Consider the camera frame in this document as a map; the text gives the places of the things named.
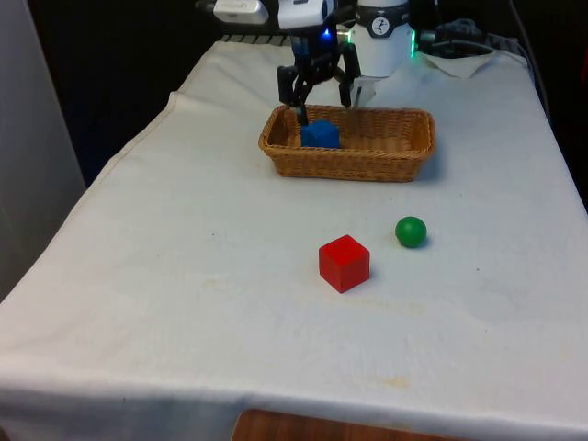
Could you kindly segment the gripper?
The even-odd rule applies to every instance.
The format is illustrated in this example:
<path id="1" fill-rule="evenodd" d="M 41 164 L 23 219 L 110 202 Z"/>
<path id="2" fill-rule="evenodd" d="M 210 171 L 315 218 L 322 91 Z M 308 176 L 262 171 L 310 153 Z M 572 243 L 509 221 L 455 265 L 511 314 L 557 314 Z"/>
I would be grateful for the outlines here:
<path id="1" fill-rule="evenodd" d="M 306 100 L 314 86 L 334 77 L 339 83 L 341 105 L 351 107 L 351 89 L 361 75 L 356 45 L 340 43 L 336 25 L 295 28 L 288 32 L 294 64 L 277 67 L 279 101 L 295 110 L 301 126 L 309 123 Z M 344 69 L 337 67 L 333 56 L 343 59 Z"/>

